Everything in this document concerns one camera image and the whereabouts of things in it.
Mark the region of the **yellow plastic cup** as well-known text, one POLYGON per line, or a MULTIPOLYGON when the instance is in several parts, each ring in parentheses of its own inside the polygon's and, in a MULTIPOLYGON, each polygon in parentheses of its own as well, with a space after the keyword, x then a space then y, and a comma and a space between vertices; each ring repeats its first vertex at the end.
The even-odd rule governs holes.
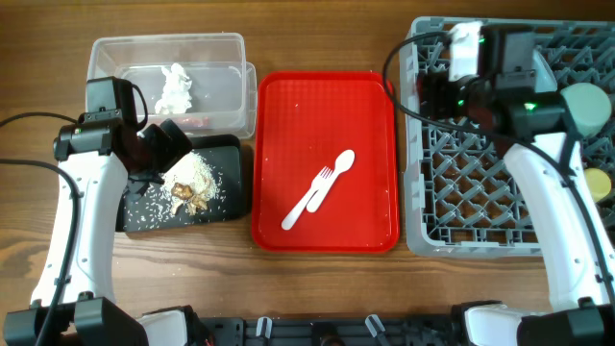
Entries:
POLYGON ((612 182, 606 172, 599 168, 587 168, 584 170, 584 176, 595 203, 599 203, 610 194, 612 182))

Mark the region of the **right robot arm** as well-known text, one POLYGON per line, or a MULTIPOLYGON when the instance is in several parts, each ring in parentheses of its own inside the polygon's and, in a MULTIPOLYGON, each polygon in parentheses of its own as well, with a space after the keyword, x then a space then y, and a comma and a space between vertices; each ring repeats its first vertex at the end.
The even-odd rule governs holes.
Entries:
POLYGON ((501 303, 460 309, 472 345, 610 345, 614 341, 614 249, 581 167, 581 142, 610 117, 604 91, 559 88, 527 25, 466 22, 434 38, 451 54, 447 71, 418 81, 431 124, 456 117, 501 147, 546 266, 551 310, 501 303))

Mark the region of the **black plastic tray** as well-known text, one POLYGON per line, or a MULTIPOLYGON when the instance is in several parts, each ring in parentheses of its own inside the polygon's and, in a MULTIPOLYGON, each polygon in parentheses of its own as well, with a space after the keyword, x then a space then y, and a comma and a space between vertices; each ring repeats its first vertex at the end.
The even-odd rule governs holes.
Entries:
POLYGON ((222 222, 247 211, 244 150, 233 135, 198 136, 193 150, 141 196, 124 196, 116 230, 146 232, 222 222))

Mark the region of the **grey dishwasher rack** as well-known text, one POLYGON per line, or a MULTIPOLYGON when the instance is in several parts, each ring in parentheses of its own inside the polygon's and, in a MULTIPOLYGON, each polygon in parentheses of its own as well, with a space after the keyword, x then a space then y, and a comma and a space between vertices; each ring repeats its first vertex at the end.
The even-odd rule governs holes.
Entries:
MULTIPOLYGON (((614 21, 421 16, 413 20, 407 37, 478 20, 529 25, 557 87, 591 83, 606 91, 614 106, 614 21)), ((438 38, 430 38, 400 51, 400 99, 408 109, 418 111, 417 77, 448 68, 444 48, 438 38)), ((614 181, 614 119, 583 146, 583 165, 599 168, 614 181)), ((406 116, 404 191, 406 243, 418 256, 542 255, 522 194, 488 138, 406 116)))

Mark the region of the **red serving tray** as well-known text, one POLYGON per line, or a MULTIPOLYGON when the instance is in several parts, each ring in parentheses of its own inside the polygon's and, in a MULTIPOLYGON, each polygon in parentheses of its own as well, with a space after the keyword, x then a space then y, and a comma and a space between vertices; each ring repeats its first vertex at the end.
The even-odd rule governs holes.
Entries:
POLYGON ((376 72, 275 72, 258 88, 251 233, 271 252, 376 254, 400 237, 396 125, 376 72), (283 219, 346 150, 350 169, 283 219))

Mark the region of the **white plastic spoon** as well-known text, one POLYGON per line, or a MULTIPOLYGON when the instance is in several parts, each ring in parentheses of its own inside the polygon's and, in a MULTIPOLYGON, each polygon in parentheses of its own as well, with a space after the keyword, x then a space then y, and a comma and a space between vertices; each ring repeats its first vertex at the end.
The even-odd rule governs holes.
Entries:
POLYGON ((309 200, 307 203, 307 211, 308 212, 316 212, 325 198, 327 194, 331 190, 333 184, 337 180, 337 178, 344 172, 348 171, 354 161, 356 154, 353 150, 348 149, 343 151, 335 160, 334 169, 329 178, 326 179, 323 186, 319 188, 319 190, 315 193, 315 195, 309 200))

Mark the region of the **rice and food scraps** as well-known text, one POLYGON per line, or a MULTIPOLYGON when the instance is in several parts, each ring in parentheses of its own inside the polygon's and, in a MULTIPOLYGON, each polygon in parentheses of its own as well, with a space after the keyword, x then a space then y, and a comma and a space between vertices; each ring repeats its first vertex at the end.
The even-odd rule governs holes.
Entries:
POLYGON ((201 216, 213 216, 227 198, 223 174, 215 172, 206 158, 195 151, 179 160, 152 184, 141 199, 126 206, 127 229, 153 230, 166 226, 190 225, 201 216))

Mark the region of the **mint green bowl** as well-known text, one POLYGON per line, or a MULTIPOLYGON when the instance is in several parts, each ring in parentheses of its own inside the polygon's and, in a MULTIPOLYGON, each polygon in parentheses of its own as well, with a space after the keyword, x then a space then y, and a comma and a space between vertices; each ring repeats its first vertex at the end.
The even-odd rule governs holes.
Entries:
POLYGON ((597 135, 612 113, 611 101, 598 86, 578 83, 560 91, 583 137, 597 135))

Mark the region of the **red snack wrapper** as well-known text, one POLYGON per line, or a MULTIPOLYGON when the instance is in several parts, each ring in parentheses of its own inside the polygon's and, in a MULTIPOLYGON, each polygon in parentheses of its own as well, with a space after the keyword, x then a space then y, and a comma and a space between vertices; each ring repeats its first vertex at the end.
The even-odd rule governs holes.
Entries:
POLYGON ((205 129, 209 125, 208 117, 182 117, 178 120, 182 129, 193 131, 195 129, 205 129))

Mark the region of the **white tissue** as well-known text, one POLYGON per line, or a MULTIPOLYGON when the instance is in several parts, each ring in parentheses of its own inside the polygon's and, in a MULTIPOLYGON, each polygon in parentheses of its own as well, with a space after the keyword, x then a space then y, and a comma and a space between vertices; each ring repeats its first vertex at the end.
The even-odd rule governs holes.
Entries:
POLYGON ((169 68, 162 67, 165 77, 160 99, 155 105, 156 114, 181 114, 192 107, 189 91, 192 80, 185 69, 174 62, 169 68))

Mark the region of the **white plastic fork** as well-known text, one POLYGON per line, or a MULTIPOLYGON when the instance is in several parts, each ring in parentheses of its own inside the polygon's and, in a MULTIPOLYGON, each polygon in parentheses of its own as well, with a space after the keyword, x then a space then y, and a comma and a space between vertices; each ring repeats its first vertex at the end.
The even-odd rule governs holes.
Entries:
POLYGON ((311 197, 319 190, 321 185, 326 181, 327 178, 332 174, 332 170, 325 166, 312 180, 309 190, 306 194, 301 198, 301 200, 293 207, 293 209, 287 214, 287 216, 282 221, 282 228, 285 231, 289 231, 294 224, 297 222, 305 207, 307 206, 311 197))

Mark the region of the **light blue plate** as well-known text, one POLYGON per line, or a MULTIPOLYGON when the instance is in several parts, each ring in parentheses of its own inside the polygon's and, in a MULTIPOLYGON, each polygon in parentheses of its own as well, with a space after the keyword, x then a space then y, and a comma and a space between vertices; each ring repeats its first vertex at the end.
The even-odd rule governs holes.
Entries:
POLYGON ((532 68, 535 70, 536 93, 557 91, 557 81, 549 64, 537 50, 532 52, 532 68))

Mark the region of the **clear plastic bin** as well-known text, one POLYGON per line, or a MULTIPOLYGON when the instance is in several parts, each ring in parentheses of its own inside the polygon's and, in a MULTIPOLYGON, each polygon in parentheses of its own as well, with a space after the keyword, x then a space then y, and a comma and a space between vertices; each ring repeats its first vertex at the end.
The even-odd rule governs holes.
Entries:
POLYGON ((137 118, 159 125, 166 119, 179 127, 182 117, 208 117, 205 129, 190 136, 253 136, 257 119, 256 68, 246 60, 243 36, 237 33, 103 37, 95 41, 86 77, 116 77, 140 88, 137 118), (156 114, 165 77, 161 68, 179 63, 192 80, 192 107, 181 114, 156 114))

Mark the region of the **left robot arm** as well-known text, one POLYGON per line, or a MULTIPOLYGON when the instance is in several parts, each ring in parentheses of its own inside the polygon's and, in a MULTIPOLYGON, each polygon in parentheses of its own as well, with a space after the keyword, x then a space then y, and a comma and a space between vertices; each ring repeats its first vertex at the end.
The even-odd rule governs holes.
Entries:
POLYGON ((116 77, 86 84, 86 112, 54 140, 55 163, 26 160, 60 177, 45 267, 27 309, 7 314, 9 345, 149 345, 143 324, 114 302, 111 257, 124 194, 143 194, 192 149, 170 119, 136 115, 140 88, 116 77))

